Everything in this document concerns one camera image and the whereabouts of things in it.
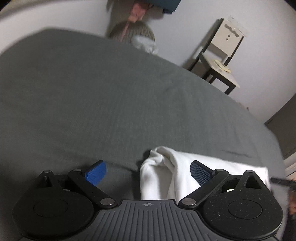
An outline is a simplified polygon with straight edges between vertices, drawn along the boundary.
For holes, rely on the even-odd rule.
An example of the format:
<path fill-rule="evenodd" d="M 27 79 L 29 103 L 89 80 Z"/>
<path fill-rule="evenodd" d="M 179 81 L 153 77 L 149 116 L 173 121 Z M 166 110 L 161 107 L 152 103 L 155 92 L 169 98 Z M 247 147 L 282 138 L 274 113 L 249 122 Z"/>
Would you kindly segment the white long sleeve shirt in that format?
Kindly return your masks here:
<path fill-rule="evenodd" d="M 157 147 L 150 151 L 143 162 L 140 173 L 140 197 L 142 200 L 173 199 L 179 202 L 201 185 L 191 176 L 190 165 L 199 161 L 212 170 L 224 169 L 231 175 L 242 175 L 253 170 L 263 183 L 271 188 L 266 167 L 255 167 L 219 158 L 178 152 L 168 147 Z"/>

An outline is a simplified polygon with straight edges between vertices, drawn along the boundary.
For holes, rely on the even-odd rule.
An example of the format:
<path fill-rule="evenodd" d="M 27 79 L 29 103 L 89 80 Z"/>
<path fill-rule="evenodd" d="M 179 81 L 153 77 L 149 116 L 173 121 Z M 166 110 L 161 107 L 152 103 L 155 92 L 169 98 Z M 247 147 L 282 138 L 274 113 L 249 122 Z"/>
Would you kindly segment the grey bed sheet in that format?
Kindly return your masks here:
<path fill-rule="evenodd" d="M 100 189 L 139 199 L 140 166 L 158 146 L 285 176 L 273 133 L 182 67 L 79 32 L 20 40 L 1 54 L 1 240 L 19 239 L 13 206 L 42 171 L 104 160 Z"/>

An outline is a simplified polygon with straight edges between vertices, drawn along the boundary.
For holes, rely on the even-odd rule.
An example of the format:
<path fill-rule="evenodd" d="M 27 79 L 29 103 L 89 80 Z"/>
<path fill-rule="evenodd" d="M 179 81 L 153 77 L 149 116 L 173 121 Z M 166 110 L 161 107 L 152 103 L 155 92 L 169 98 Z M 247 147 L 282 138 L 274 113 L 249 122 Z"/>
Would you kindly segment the yellow cloth on chair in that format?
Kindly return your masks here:
<path fill-rule="evenodd" d="M 225 71 L 227 73 L 231 73 L 231 70 L 227 66 L 225 66 L 222 62 L 220 62 L 219 60 L 215 59 L 214 62 L 217 64 L 217 66 L 221 70 L 223 70 L 223 71 Z"/>

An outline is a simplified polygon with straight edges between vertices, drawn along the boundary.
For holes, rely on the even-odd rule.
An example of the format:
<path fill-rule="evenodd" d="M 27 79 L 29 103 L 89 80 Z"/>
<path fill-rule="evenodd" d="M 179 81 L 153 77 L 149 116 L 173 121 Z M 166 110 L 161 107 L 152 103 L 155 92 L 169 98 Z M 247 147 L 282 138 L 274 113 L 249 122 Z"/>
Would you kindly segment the black and cream wooden chair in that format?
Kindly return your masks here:
<path fill-rule="evenodd" d="M 196 65 L 200 63 L 205 69 L 202 79 L 209 84 L 219 80 L 227 86 L 224 93 L 229 95 L 235 88 L 240 86 L 233 77 L 232 72 L 227 73 L 221 70 L 214 60 L 219 60 L 229 68 L 229 63 L 243 40 L 243 33 L 234 23 L 225 18 L 217 20 L 209 37 L 206 38 L 204 46 L 187 70 L 192 72 Z"/>

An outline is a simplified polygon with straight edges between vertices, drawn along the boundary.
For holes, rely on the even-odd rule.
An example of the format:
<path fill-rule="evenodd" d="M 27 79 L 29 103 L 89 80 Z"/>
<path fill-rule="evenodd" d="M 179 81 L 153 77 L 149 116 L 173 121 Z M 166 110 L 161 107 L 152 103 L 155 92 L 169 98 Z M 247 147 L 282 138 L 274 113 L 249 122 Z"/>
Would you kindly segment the white plastic bag in basket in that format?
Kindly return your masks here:
<path fill-rule="evenodd" d="M 133 36 L 132 45 L 138 50 L 141 50 L 153 55 L 157 55 L 159 51 L 155 41 L 140 35 Z"/>

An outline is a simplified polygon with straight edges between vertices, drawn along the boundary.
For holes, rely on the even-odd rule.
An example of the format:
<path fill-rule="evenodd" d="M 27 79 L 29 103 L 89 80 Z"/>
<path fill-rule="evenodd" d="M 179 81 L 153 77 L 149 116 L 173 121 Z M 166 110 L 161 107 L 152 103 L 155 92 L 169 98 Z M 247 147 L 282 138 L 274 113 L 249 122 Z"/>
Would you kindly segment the woven grey basket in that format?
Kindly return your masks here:
<path fill-rule="evenodd" d="M 155 41 L 155 36 L 152 29 L 144 22 L 137 21 L 135 23 L 129 23 L 128 27 L 126 28 L 127 23 L 128 22 L 126 21 L 122 21 L 116 24 L 109 33 L 108 37 L 110 39 L 128 44 L 132 43 L 132 38 L 134 36 L 143 36 Z"/>

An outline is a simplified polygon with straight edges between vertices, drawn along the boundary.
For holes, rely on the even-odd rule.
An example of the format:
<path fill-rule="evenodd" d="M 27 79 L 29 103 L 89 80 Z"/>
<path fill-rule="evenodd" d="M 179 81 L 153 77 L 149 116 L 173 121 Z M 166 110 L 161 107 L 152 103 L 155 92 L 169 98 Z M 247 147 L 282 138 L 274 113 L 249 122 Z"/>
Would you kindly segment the pink hanging cloth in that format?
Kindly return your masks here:
<path fill-rule="evenodd" d="M 131 23 L 141 21 L 146 11 L 148 11 L 151 6 L 151 4 L 143 1 L 134 1 L 128 17 L 128 21 Z"/>

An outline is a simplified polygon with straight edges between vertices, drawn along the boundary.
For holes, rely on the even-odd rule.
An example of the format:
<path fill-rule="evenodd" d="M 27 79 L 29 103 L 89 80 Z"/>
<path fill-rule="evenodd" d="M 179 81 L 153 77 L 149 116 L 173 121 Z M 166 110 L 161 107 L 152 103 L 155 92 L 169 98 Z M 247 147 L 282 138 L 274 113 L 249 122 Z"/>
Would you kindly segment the dark teal hanging jacket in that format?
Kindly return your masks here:
<path fill-rule="evenodd" d="M 172 14 L 180 4 L 181 0 L 145 0 L 145 2 L 157 6 L 164 14 Z"/>

